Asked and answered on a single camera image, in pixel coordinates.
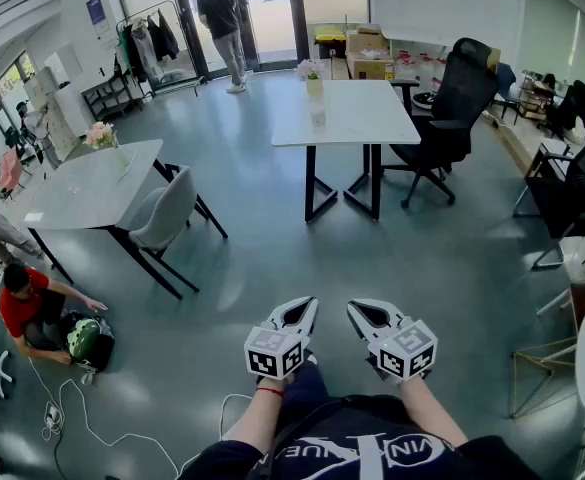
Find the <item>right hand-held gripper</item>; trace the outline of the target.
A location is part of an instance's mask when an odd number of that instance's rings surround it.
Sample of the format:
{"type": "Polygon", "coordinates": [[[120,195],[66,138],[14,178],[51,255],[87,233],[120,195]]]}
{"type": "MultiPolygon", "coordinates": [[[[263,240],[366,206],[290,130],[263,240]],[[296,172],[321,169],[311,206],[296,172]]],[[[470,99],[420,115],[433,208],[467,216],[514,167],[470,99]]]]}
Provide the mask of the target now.
{"type": "Polygon", "coordinates": [[[358,336],[370,343],[373,365],[382,379],[405,382],[433,366],[438,339],[422,320],[401,326],[405,315],[395,305],[370,298],[350,300],[347,315],[358,336]],[[399,329],[381,337],[386,328],[399,329]]]}

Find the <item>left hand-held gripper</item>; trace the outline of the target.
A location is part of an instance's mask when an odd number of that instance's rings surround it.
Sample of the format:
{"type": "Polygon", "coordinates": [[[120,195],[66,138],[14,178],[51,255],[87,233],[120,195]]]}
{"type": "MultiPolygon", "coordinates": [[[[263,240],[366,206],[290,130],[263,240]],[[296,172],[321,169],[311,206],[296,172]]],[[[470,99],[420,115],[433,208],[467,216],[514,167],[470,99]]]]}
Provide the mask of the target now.
{"type": "Polygon", "coordinates": [[[316,297],[304,296],[276,307],[270,319],[253,327],[245,344],[247,370],[283,380],[304,361],[319,309],[316,297]]]}

